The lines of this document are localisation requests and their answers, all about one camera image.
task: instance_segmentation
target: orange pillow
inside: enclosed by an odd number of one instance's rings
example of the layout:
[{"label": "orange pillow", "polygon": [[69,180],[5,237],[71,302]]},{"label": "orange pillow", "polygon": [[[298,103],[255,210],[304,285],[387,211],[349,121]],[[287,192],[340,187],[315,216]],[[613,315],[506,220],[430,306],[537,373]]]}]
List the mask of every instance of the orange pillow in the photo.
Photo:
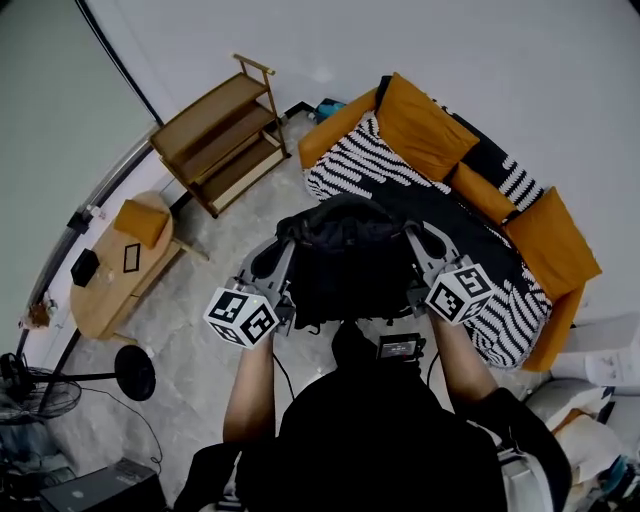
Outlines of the orange pillow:
[{"label": "orange pillow", "polygon": [[498,225],[516,210],[515,205],[496,187],[465,163],[458,164],[458,170],[451,178],[451,186]]},{"label": "orange pillow", "polygon": [[506,232],[552,302],[602,273],[555,187],[509,222]]},{"label": "orange pillow", "polygon": [[169,214],[127,199],[113,224],[116,231],[140,240],[148,249],[153,249],[167,224]]},{"label": "orange pillow", "polygon": [[442,181],[478,138],[394,73],[376,114],[380,136],[423,176]]}]

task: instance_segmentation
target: orange sofa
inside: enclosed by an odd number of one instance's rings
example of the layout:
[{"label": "orange sofa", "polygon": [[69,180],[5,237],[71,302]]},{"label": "orange sofa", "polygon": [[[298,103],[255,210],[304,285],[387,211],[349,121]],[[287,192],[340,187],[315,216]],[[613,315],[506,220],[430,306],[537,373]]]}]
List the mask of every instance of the orange sofa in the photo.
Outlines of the orange sofa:
[{"label": "orange sofa", "polygon": [[[300,162],[303,169],[313,167],[326,151],[355,128],[366,111],[375,110],[376,90],[377,88],[374,88],[352,101],[322,124],[316,126],[300,140],[298,143],[298,151],[300,152]],[[481,188],[483,191],[481,196],[497,194],[497,196],[504,197],[493,185],[486,182],[486,180],[479,175],[477,175],[477,177],[479,180],[477,181],[478,185],[474,195],[477,196],[477,189]],[[463,186],[462,183],[456,186],[455,179],[451,182],[451,185],[454,189],[462,188]],[[467,196],[463,190],[458,191],[463,196]],[[551,317],[542,329],[533,351],[524,362],[524,369],[534,372],[544,372],[551,368],[556,356],[565,345],[569,328],[580,305],[583,291],[584,284],[555,300]]]}]

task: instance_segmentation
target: marble floor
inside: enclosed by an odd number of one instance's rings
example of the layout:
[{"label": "marble floor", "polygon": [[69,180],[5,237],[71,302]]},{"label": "marble floor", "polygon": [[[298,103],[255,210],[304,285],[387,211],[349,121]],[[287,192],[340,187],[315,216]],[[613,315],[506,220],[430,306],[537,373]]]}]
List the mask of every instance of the marble floor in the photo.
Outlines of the marble floor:
[{"label": "marble floor", "polygon": [[[164,453],[160,480],[173,503],[186,480],[191,458],[201,448],[221,442],[222,420],[241,349],[221,341],[202,320],[202,313],[218,286],[224,286],[244,256],[275,233],[277,222],[318,204],[306,191],[297,141],[313,127],[303,114],[285,126],[292,157],[278,166],[225,210],[217,220],[191,201],[179,214],[177,233],[207,253],[210,262],[181,254],[141,301],[119,331],[136,338],[153,355],[157,387],[144,403],[129,401],[111,381],[86,383],[108,391],[139,411],[158,436]],[[428,342],[422,359],[423,376],[435,343],[424,317],[405,318],[388,327],[383,321],[362,324],[371,339],[379,334],[421,332]],[[330,342],[337,324],[322,327],[319,335],[293,331],[276,336],[275,351],[286,368],[296,393],[335,368]],[[81,339],[65,365],[66,373],[110,371],[118,342]],[[542,377],[523,371],[496,371],[501,385],[524,398]],[[291,397],[286,380],[276,367],[278,422]],[[450,407],[439,362],[431,387]],[[78,475],[100,469],[121,457],[155,467],[158,456],[151,432],[142,420],[107,395],[85,391],[76,409],[48,422]]]}]

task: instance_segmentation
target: black cable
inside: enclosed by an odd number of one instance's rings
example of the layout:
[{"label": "black cable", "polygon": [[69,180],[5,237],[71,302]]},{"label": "black cable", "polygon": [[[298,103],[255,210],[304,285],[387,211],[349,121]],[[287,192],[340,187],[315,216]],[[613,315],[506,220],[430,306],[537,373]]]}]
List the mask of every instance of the black cable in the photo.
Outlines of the black cable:
[{"label": "black cable", "polygon": [[287,373],[287,370],[284,369],[284,366],[282,366],[280,359],[278,359],[278,356],[276,356],[275,353],[273,354],[273,358],[276,360],[276,363],[278,363],[278,366],[280,367],[280,369],[282,370],[282,373],[284,373],[284,376],[287,379],[287,384],[289,384],[289,391],[291,392],[291,399],[295,400],[296,395],[293,392],[293,386],[291,385],[291,379],[289,378],[289,374]]},{"label": "black cable", "polygon": [[429,365],[429,371],[427,371],[427,386],[429,386],[429,389],[431,389],[431,370],[433,370],[433,365],[436,364],[438,357],[440,357],[440,351],[436,352],[436,355],[433,356],[431,364]]},{"label": "black cable", "polygon": [[132,409],[131,407],[129,407],[127,404],[125,404],[124,402],[121,402],[120,400],[118,400],[115,396],[113,396],[111,393],[109,393],[108,391],[101,391],[99,389],[92,389],[92,388],[82,388],[83,391],[94,391],[95,393],[102,393],[104,395],[109,395],[111,398],[113,398],[116,402],[118,402],[120,405],[126,407],[127,409],[129,409],[131,412],[137,414],[138,416],[140,416],[140,418],[142,418],[142,421],[144,421],[147,424],[147,427],[149,427],[149,430],[151,430],[151,434],[153,435],[153,438],[156,440],[156,444],[158,445],[158,451],[160,452],[160,458],[158,459],[157,457],[151,457],[151,462],[153,462],[154,464],[158,465],[158,476],[160,476],[162,474],[162,459],[164,459],[164,454],[162,453],[162,447],[160,446],[160,441],[158,441],[158,437],[156,436],[156,433],[153,431],[153,428],[151,428],[151,425],[149,424],[149,422],[145,419],[145,417],[140,414],[138,411],[136,411],[135,409]]}]

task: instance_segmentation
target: person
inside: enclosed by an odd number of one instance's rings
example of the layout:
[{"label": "person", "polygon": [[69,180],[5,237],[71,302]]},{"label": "person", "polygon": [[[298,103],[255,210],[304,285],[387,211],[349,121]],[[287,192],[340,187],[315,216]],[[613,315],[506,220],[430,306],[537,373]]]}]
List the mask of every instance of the person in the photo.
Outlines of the person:
[{"label": "person", "polygon": [[174,510],[507,510],[487,430],[537,457],[562,510],[571,471],[553,435],[498,387],[462,325],[435,315],[432,325],[455,414],[418,361],[376,360],[375,345],[344,322],[332,342],[337,369],[293,400],[276,437],[273,339],[245,350],[224,442],[195,455]]}]

